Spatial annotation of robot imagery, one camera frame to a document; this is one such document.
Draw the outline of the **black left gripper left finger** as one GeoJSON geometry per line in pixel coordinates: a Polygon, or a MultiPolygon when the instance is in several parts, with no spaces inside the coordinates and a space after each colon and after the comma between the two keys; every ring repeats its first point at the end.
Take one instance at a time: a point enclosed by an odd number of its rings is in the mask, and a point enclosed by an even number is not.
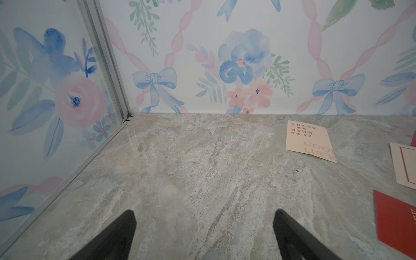
{"type": "Polygon", "coordinates": [[[130,254],[137,221],[134,212],[127,210],[87,245],[74,254],[72,260],[127,260],[130,254]]]}

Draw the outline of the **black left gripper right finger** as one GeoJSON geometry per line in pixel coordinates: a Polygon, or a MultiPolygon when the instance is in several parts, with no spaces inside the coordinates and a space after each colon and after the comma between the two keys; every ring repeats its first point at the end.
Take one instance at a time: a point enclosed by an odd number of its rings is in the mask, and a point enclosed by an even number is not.
{"type": "Polygon", "coordinates": [[[338,260],[339,257],[282,209],[275,212],[273,230],[284,260],[338,260]]]}

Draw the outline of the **cream card red circles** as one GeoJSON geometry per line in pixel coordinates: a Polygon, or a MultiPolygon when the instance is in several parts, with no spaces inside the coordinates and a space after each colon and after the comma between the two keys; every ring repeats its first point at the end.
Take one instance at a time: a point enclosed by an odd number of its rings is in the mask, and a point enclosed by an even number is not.
{"type": "Polygon", "coordinates": [[[396,182],[416,189],[416,148],[390,143],[396,182]]]}

